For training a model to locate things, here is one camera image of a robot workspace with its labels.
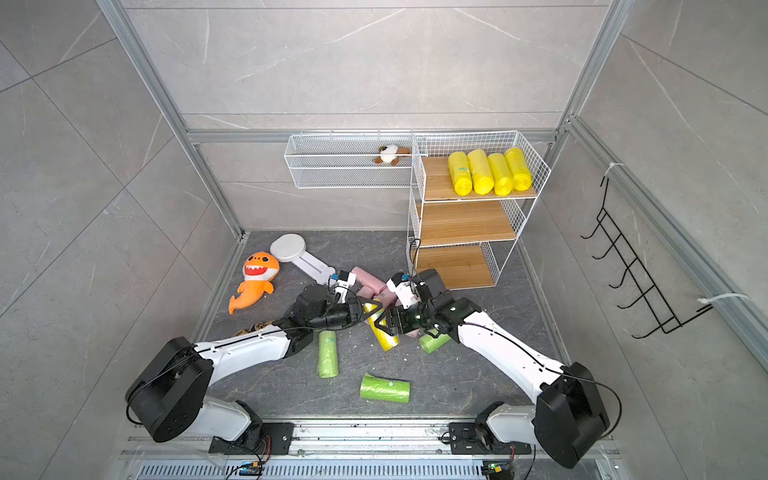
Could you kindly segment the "yellow roll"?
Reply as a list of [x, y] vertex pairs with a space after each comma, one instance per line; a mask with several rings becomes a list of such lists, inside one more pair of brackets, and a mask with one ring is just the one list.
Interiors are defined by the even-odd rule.
[[454, 192], [460, 197], [468, 196], [473, 190], [473, 182], [467, 155], [461, 151], [451, 153], [448, 168]]
[[473, 189], [477, 195], [487, 195], [495, 186], [494, 177], [484, 150], [475, 149], [467, 154]]
[[513, 189], [515, 191], [530, 189], [533, 185], [533, 175], [523, 150], [519, 147], [510, 148], [504, 153], [504, 158], [512, 175]]
[[393, 336], [393, 335], [390, 335], [389, 333], [375, 331], [370, 324], [370, 319], [369, 319], [369, 322], [366, 322], [366, 323], [371, 327], [379, 345], [384, 351], [389, 351], [400, 344], [400, 340], [398, 336]]

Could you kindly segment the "pink roll top angled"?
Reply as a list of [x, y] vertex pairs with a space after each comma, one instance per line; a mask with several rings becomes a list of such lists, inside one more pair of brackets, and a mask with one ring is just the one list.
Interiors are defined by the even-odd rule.
[[351, 272], [356, 275], [357, 280], [364, 286], [372, 290], [375, 294], [387, 291], [387, 285], [384, 281], [365, 271], [360, 267], [354, 267]]

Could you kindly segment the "yellow roll horizontal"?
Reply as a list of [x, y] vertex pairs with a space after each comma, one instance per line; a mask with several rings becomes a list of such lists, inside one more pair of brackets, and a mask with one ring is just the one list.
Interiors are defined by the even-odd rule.
[[494, 193], [501, 197], [509, 195], [513, 191], [514, 184], [504, 155], [492, 153], [487, 160], [494, 179]]

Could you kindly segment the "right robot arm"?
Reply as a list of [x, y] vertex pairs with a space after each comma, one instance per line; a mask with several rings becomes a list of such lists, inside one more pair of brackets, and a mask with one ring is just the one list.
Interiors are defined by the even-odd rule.
[[475, 351], [509, 377], [533, 403], [526, 415], [495, 402], [475, 419], [474, 441], [487, 452], [510, 443], [541, 448], [573, 468], [592, 446], [610, 434], [610, 419], [598, 382], [578, 362], [565, 365], [529, 347], [473, 301], [455, 296], [434, 269], [386, 282], [397, 298], [374, 322], [391, 336], [421, 329], [447, 335]]

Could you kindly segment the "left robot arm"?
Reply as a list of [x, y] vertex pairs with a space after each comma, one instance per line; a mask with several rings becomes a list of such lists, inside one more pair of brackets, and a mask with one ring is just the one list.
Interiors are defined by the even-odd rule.
[[261, 418], [242, 401], [210, 397], [208, 388], [239, 371], [299, 353], [317, 331], [343, 330], [383, 311], [378, 300], [352, 294], [340, 303], [326, 287], [310, 285], [283, 317], [250, 333], [200, 343], [173, 338], [128, 388], [126, 417], [157, 443], [194, 434], [254, 451], [264, 442]]

